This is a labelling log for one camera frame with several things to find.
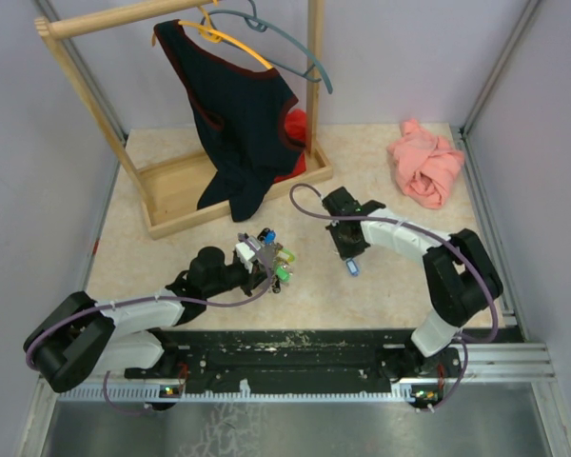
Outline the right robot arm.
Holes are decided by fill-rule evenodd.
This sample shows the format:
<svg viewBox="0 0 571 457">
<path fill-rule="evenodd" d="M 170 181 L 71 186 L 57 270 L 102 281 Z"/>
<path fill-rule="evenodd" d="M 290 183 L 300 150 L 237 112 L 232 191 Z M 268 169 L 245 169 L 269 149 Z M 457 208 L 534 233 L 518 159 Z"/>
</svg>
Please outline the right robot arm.
<svg viewBox="0 0 571 457">
<path fill-rule="evenodd" d="M 415 225 L 384 204 L 360 204 L 344 187 L 322 200 L 333 219 L 329 230 L 340 257 L 349 261 L 373 246 L 388 248 L 423 267 L 432 309 L 410 337 L 407 368 L 428 376 L 455 337 L 491 343 L 498 333 L 495 300 L 502 280 L 479 235 L 464 228 L 448 234 Z"/>
</svg>

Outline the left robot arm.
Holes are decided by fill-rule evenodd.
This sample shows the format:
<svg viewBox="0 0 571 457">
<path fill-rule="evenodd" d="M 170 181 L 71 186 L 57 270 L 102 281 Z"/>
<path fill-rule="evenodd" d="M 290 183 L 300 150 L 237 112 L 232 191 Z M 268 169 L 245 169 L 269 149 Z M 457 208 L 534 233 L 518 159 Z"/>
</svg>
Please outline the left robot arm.
<svg viewBox="0 0 571 457">
<path fill-rule="evenodd" d="M 173 376 L 184 357 L 167 330 L 216 307 L 215 296 L 236 288 L 244 304 L 256 300 L 270 288 L 275 266 L 274 254 L 248 238 L 235 246 L 230 263 L 221 249 L 201 248 L 188 269 L 152 296 L 114 302 L 73 292 L 25 341 L 26 363 L 56 393 L 117 370 L 130 377 Z"/>
</svg>

